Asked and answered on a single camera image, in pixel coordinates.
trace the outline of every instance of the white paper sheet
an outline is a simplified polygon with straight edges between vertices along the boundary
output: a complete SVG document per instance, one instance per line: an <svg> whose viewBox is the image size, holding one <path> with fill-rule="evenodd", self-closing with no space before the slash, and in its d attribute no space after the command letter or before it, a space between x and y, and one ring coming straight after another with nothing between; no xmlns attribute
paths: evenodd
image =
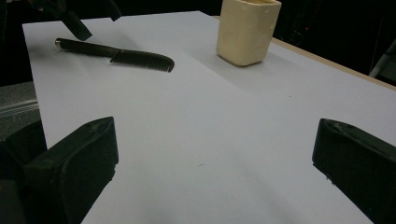
<svg viewBox="0 0 396 224"><path fill-rule="evenodd" d="M112 116L120 163L85 224L371 221L312 165L320 118L396 145L396 92L272 44L262 63L216 55L200 12L84 21L88 42L172 58L171 73L64 52L60 22L23 25L48 147Z"/></svg>

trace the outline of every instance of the knife handle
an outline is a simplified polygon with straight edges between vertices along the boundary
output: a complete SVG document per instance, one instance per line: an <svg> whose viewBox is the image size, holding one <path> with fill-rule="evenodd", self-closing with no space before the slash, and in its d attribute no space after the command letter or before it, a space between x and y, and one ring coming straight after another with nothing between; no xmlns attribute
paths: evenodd
<svg viewBox="0 0 396 224"><path fill-rule="evenodd" d="M95 44L84 43L75 40L63 39L63 38L57 38L55 40L55 45L59 49L65 49L77 53L84 53L84 54L90 54L90 55L102 56L108 58L114 57L119 51L118 49L111 48L108 46L95 45Z"/></svg>

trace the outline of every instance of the ceramic mug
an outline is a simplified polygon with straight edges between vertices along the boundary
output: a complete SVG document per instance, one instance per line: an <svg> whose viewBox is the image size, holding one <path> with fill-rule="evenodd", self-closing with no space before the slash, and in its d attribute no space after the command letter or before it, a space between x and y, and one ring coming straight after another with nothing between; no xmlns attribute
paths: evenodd
<svg viewBox="0 0 396 224"><path fill-rule="evenodd" d="M223 0L218 55L238 66L262 61L274 34L280 7L281 3L276 0Z"/></svg>

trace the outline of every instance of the white tabletop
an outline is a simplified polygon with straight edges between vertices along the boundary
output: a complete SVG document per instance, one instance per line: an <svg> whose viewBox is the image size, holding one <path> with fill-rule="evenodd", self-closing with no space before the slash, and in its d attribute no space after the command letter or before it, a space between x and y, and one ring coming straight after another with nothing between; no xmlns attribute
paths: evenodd
<svg viewBox="0 0 396 224"><path fill-rule="evenodd" d="M321 118L396 145L396 91L271 44L262 63L216 54L200 12L84 21L88 42L164 54L171 73L64 52L60 22L23 25L48 147L112 116L120 163L85 224L371 221L312 165Z"/></svg>

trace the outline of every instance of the beige cup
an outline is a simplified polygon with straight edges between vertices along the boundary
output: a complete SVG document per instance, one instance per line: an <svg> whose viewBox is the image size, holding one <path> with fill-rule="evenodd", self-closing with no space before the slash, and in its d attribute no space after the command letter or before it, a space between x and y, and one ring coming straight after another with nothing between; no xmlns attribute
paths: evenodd
<svg viewBox="0 0 396 224"><path fill-rule="evenodd" d="M280 7L276 0L223 0L218 55L238 66L263 60Z"/></svg>

